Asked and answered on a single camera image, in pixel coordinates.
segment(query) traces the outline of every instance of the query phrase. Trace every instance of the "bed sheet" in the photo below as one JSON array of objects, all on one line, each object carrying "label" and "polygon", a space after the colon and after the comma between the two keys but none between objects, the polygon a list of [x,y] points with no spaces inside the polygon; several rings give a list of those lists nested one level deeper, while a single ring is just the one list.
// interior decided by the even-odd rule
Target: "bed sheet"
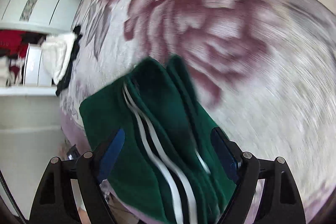
[{"label": "bed sheet", "polygon": [[309,222],[336,184],[336,19],[320,2],[83,0],[75,24],[84,36],[60,100],[64,133],[81,153],[90,150],[81,102],[145,56],[164,63],[179,54],[231,140],[258,158],[287,160]]}]

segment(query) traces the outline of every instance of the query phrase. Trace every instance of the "green towel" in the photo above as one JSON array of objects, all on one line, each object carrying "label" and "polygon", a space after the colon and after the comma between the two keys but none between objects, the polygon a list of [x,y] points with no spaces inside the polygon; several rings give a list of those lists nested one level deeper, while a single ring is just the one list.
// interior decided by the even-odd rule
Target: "green towel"
[{"label": "green towel", "polygon": [[[138,118],[133,112],[136,109],[141,113]],[[156,220],[176,223],[171,185],[148,156],[140,137],[139,121],[146,127],[146,117],[167,160],[177,170],[169,167],[146,127],[150,149],[176,182],[184,222],[192,219],[193,202],[179,172],[192,188],[199,224],[214,223],[223,213],[235,184],[225,175],[211,146],[210,132],[217,125],[197,102],[180,58],[172,58],[167,70],[153,59],[143,60],[129,74],[87,98],[80,113],[91,147],[118,128],[125,131],[124,147],[108,178],[123,202]]]},{"label": "green towel", "polygon": [[167,72],[179,90],[183,100],[184,109],[188,115],[199,154],[211,171],[211,182],[216,191],[220,213],[222,214],[236,189],[236,185],[226,176],[211,145],[210,133],[214,127],[217,127],[217,125],[197,101],[193,84],[189,78],[184,63],[179,56],[173,56],[169,60],[167,64]]}]

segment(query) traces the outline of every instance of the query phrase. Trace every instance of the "white shelf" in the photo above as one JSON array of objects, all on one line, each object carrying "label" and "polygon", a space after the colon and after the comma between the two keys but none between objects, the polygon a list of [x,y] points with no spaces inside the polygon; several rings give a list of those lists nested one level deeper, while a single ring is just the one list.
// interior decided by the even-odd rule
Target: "white shelf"
[{"label": "white shelf", "polygon": [[10,86],[0,88],[0,96],[56,96],[56,86]]}]

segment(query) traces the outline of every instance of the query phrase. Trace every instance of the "red clothing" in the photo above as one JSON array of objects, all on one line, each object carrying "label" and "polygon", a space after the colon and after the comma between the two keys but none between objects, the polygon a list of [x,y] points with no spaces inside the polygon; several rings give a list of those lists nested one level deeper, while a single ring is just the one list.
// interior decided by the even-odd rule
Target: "red clothing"
[{"label": "red clothing", "polygon": [[6,52],[7,56],[18,55],[25,57],[28,44],[22,43],[24,31],[0,30],[0,49]]}]

